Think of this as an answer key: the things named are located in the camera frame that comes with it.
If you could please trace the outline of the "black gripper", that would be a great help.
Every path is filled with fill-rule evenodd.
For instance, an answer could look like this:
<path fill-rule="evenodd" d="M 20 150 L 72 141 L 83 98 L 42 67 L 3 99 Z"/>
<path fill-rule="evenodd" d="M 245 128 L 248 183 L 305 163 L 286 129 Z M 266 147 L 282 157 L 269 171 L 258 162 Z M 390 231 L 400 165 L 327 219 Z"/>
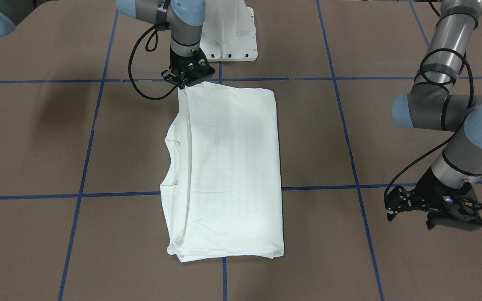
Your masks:
<path fill-rule="evenodd" d="M 421 210 L 427 213 L 428 230 L 435 226 L 476 231 L 482 227 L 482 203 L 477 200 L 473 186 L 464 182 L 459 189 L 444 185 L 429 168 L 411 191 L 397 185 L 384 194 L 387 220 L 398 213 Z"/>
<path fill-rule="evenodd" d="M 170 65 L 161 72 L 162 78 L 179 88 L 193 87 L 215 75 L 202 49 L 193 51 L 189 56 L 181 56 L 170 50 Z"/>

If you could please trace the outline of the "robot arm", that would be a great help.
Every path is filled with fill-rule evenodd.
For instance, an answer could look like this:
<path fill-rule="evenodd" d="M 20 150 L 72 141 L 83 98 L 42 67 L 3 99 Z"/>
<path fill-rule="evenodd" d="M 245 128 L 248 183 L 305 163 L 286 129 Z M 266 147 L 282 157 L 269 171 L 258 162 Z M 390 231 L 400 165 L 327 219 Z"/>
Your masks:
<path fill-rule="evenodd" d="M 215 69 L 200 48 L 204 0 L 0 0 L 0 76 L 4 79 L 93 79 L 108 49 L 113 18 L 150 26 L 131 47 L 127 73 L 135 82 L 133 59 L 147 36 L 169 32 L 169 66 L 161 78 L 177 88 L 210 80 Z M 75 59 L 65 71 L 66 60 Z"/>
<path fill-rule="evenodd" d="M 406 128 L 448 131 L 434 147 L 441 154 L 415 188 L 393 186 L 384 192 L 387 220 L 398 213 L 427 213 L 426 226 L 476 231 L 482 227 L 482 203 L 474 183 L 482 177 L 482 95 L 474 93 L 467 45 L 479 25 L 482 0 L 443 0 L 435 33 L 407 94 L 392 105 L 392 120 Z"/>

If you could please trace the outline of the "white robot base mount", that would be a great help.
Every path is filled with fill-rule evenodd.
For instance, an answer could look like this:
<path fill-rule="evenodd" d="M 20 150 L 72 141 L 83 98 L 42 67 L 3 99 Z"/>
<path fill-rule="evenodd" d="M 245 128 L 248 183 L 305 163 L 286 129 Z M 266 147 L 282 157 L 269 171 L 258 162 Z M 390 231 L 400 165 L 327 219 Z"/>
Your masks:
<path fill-rule="evenodd" d="M 210 62 L 256 61 L 253 8 L 244 0 L 207 0 L 200 47 Z"/>

